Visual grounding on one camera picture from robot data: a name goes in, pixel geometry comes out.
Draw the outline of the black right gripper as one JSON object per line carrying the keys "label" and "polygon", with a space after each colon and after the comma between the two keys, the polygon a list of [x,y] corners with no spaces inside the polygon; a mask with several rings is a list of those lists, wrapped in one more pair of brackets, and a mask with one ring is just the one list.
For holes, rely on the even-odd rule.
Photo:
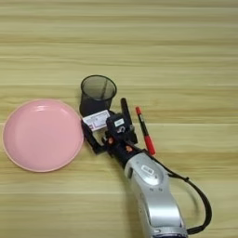
{"label": "black right gripper", "polygon": [[[110,117],[115,115],[115,112],[113,111],[108,112]],[[133,156],[144,152],[144,150],[136,146],[138,139],[136,134],[132,131],[117,133],[107,130],[105,136],[101,139],[102,144],[99,144],[93,136],[92,130],[84,121],[81,121],[81,126],[86,141],[91,146],[93,152],[95,154],[107,152],[111,157],[118,161],[121,167],[125,167]]]}

